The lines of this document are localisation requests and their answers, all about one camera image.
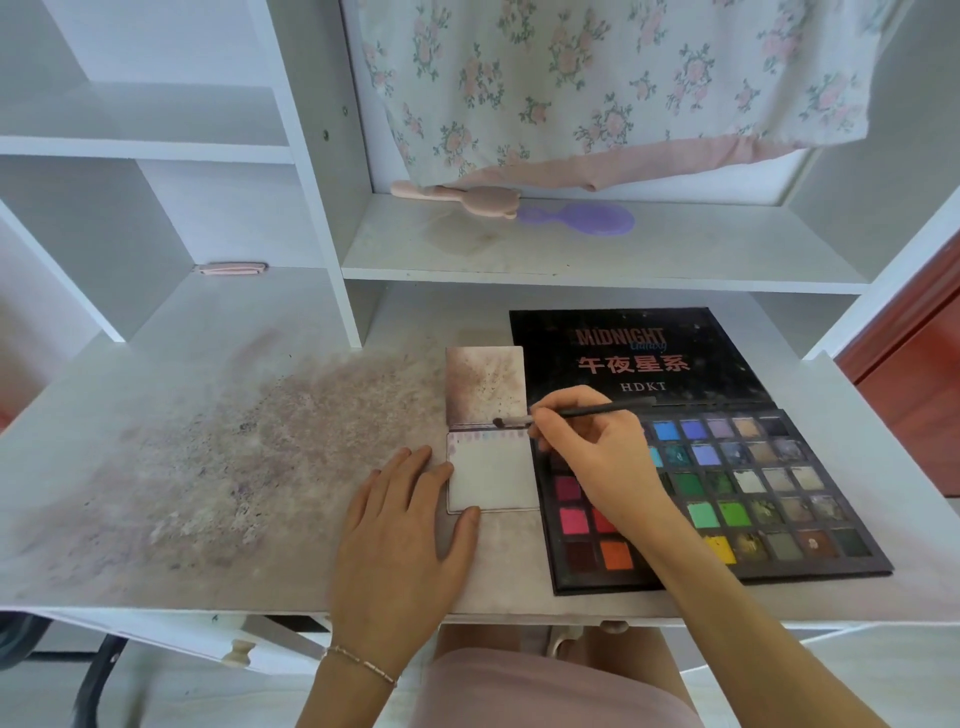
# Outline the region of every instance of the left hand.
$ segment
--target left hand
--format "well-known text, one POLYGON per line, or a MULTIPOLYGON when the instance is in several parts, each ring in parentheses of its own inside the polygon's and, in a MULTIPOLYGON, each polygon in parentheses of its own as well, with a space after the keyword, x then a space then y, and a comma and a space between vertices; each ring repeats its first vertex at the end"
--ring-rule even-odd
POLYGON ((395 679, 463 590, 480 525, 479 508, 464 511, 437 557, 434 512, 453 466, 421 474, 430 453, 403 448, 370 474, 347 510, 333 569, 333 643, 395 679))

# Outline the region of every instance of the forearm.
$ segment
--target forearm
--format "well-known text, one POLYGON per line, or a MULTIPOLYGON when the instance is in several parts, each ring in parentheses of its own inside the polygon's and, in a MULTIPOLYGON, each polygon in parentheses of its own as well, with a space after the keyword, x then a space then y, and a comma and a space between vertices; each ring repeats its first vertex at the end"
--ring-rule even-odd
POLYGON ((339 655, 328 655, 317 668, 297 728, 369 728, 391 691, 372 670, 339 655))
POLYGON ((679 511, 648 512, 631 530, 744 728, 885 725, 760 607, 679 511))

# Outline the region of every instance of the hand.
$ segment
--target hand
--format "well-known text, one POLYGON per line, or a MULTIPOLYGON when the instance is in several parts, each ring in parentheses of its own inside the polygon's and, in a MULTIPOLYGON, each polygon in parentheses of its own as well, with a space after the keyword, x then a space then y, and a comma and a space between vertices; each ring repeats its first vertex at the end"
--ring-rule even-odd
POLYGON ((437 558, 434 512, 453 466, 420 474, 429 460, 427 446, 403 448, 370 473, 347 510, 333 568, 333 643, 395 679, 463 590, 480 525, 479 508, 464 511, 437 558))
POLYGON ((676 510, 660 485, 640 420, 627 410, 572 420, 555 411, 609 401, 586 385, 552 392, 530 408, 530 436, 538 438, 540 450, 560 454, 590 502, 636 543, 638 520, 662 513, 661 507, 676 510))

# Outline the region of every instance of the white shelf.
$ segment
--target white shelf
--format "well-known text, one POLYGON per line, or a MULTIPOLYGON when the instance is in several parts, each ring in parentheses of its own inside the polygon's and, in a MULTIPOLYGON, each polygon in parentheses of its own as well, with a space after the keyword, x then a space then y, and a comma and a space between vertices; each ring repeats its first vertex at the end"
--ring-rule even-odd
POLYGON ((560 223, 528 226, 476 217, 459 204, 373 195, 344 259, 344 277, 837 294, 867 287, 784 208, 623 206, 636 218, 634 230, 594 237, 560 223))
POLYGON ((292 164, 268 87, 84 83, 0 109, 0 155, 292 164))

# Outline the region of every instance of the floral curtain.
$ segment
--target floral curtain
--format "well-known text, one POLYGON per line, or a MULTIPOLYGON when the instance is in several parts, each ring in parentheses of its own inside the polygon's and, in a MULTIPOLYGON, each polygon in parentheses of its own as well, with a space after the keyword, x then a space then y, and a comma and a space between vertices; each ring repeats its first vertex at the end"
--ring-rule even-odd
POLYGON ((420 185, 598 189, 867 133, 894 0, 359 0, 420 185))

